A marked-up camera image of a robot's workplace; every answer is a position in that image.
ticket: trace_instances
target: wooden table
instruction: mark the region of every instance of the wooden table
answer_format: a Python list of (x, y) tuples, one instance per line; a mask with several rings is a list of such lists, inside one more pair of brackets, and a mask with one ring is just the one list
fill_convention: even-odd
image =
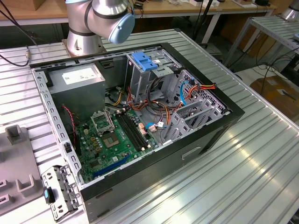
[[(208, 14), (213, 15), (210, 25), (206, 31), (203, 43), (207, 43), (215, 25), (222, 14), (243, 14), (243, 13), (262, 13), (266, 12), (269, 16), (272, 14), (276, 6), (269, 7), (259, 6), (258, 8), (243, 8), (231, 0), (220, 3), (218, 7), (211, 7)], [(66, 4), (64, 0), (46, 0), (37, 11), (28, 11), (9, 7), (11, 13), (21, 25), (33, 24), (49, 24), (49, 23), (65, 23), (68, 22)], [(200, 7), (193, 6), (189, 3), (181, 5), (173, 5), (168, 0), (162, 2), (148, 1), (143, 5), (143, 18), (153, 17), (174, 17), (174, 16), (191, 16), (198, 15)], [(141, 11), (136, 9), (136, 18), (141, 17)], [(0, 26), (11, 26), (11, 22), (0, 15)]]

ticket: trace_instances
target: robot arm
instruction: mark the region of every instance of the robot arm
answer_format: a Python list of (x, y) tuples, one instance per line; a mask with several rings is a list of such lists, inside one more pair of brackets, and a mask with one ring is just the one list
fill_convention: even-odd
[(68, 50), (76, 56), (103, 50), (101, 37), (123, 43), (132, 33), (135, 17), (127, 0), (66, 0), (70, 32)]
[(299, 18), (299, 0), (293, 0), (280, 17), (287, 21), (296, 21)]

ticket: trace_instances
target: metal case frame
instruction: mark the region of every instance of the metal case frame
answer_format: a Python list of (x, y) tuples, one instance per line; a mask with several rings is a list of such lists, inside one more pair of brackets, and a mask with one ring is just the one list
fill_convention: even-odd
[[(165, 49), (175, 60), (179, 61), (188, 72), (201, 82), (205, 84), (213, 84), (168, 43), (148, 45), (143, 46), (142, 48), (128, 50), (151, 49), (154, 47)], [(126, 52), (126, 50), (105, 53), (105, 56), (112, 57), (113, 55), (119, 55), (119, 52)], [(98, 54), (88, 57), (84, 56), (48, 63), (39, 63), (31, 65), (30, 67), (38, 74), (42, 69), (59, 69), (65, 67), (65, 62), (68, 62), (68, 65), (75, 65), (80, 62), (96, 61), (97, 56), (102, 55), (103, 54)], [(45, 81), (38, 77), (39, 76), (35, 75), (35, 80), (40, 90), (40, 94), (43, 96), (42, 101), (46, 108), (51, 126), (62, 124), (59, 120), (59, 115), (55, 106), (53, 105), (53, 107), (51, 107), (51, 96), (48, 95), (49, 93), (47, 92)], [(179, 169), (198, 155), (206, 152), (225, 133), (225, 131), (235, 124), (244, 114), (244, 111), (221, 90), (215, 89), (211, 91), (211, 94), (218, 98), (231, 113), (209, 125), (203, 126), (200, 130), (185, 136), (183, 139), (164, 145), (162, 150), (153, 151), (150, 156), (144, 157), (141, 161), (136, 161), (129, 166), (118, 169), (114, 173), (106, 175), (105, 178), (102, 178), (100, 181), (92, 181), (86, 184), (85, 188), (80, 189), (90, 222), (161, 180), (174, 170)], [(65, 147), (66, 143), (70, 142), (70, 140), (64, 135), (64, 132), (65, 129), (63, 125), (60, 129), (56, 130), (55, 128), (55, 130), (53, 130), (60, 145)], [(66, 160), (70, 162), (69, 165), (71, 170), (78, 172), (81, 167), (76, 163), (77, 156), (75, 151), (71, 150), (66, 152), (65, 149), (62, 149), (62, 154), (64, 158), (67, 158)]]

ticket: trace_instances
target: slotted aluminum surface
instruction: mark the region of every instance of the slotted aluminum surface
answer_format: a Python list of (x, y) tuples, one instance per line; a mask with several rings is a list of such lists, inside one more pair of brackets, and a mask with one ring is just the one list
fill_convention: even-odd
[(279, 16), (254, 17), (250, 23), (275, 40), (294, 50), (299, 48), (299, 41), (293, 38), (299, 33), (299, 21), (288, 22)]
[[(133, 34), (121, 45), (103, 42), (108, 51), (169, 42), (246, 113), (208, 153), (95, 223), (287, 223), (299, 207), (295, 124), (181, 32)], [(30, 49), (33, 62), (68, 57), (60, 43)], [(21, 63), (25, 51), (8, 49), (1, 54)], [(0, 64), (0, 130), (13, 124), (28, 128), (41, 173), (63, 164), (29, 68), (3, 60)], [(22, 222), (54, 223), (44, 198), (0, 217), (0, 223)], [(81, 209), (62, 223), (87, 223), (87, 219)]]

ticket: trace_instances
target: blue tool-less clip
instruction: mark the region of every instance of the blue tool-less clip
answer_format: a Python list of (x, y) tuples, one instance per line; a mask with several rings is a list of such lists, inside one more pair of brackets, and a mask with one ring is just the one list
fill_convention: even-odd
[(158, 65), (150, 60), (143, 52), (132, 53), (134, 60), (142, 67), (143, 71), (149, 71), (158, 68)]

